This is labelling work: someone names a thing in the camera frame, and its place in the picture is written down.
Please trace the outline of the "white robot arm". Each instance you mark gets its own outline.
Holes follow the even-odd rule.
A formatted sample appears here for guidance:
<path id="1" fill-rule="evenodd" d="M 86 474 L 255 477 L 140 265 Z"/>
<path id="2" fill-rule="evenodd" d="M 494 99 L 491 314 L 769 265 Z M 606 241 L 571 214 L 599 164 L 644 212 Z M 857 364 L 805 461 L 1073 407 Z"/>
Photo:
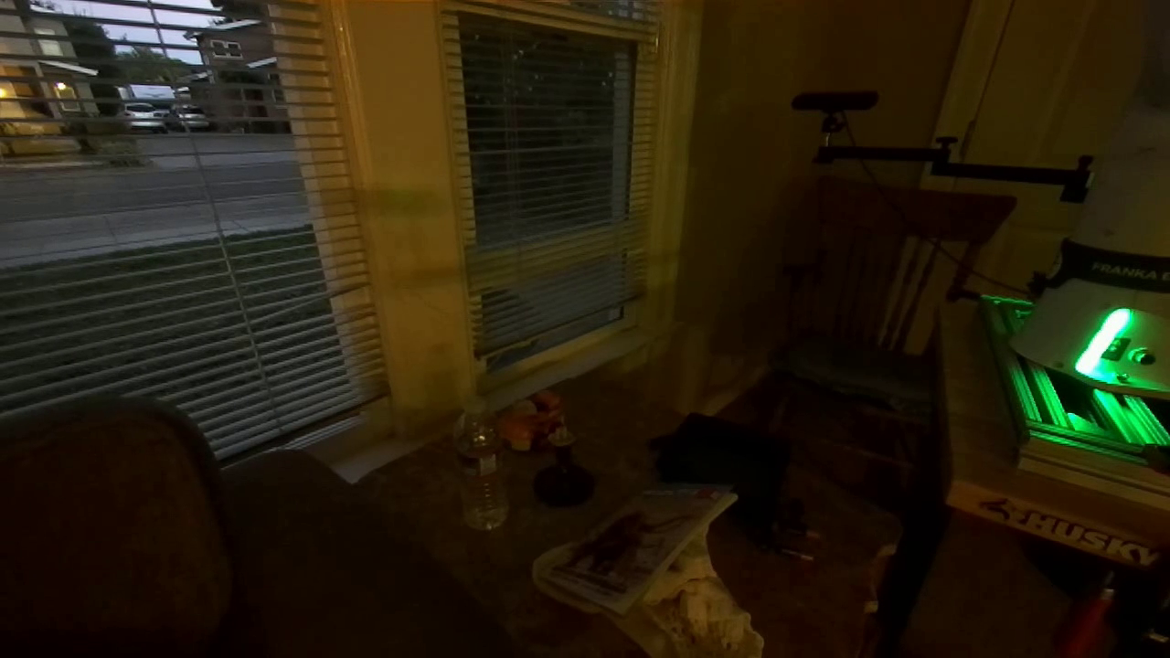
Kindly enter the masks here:
<path id="1" fill-rule="evenodd" d="M 1011 346 L 1092 387 L 1170 396 L 1170 0 L 1141 0 L 1135 101 Z"/>

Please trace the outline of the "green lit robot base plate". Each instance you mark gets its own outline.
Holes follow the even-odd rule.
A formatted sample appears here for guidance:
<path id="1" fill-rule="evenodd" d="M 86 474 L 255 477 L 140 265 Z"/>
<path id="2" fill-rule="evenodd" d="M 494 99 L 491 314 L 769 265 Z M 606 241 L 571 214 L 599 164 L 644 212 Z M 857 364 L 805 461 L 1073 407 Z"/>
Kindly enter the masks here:
<path id="1" fill-rule="evenodd" d="M 1080 467 L 1164 467 L 1170 461 L 1167 407 L 1158 397 L 1092 387 L 1022 359 L 1011 338 L 1026 319 L 1026 301 L 981 301 L 981 322 L 1017 425 L 1017 458 Z"/>

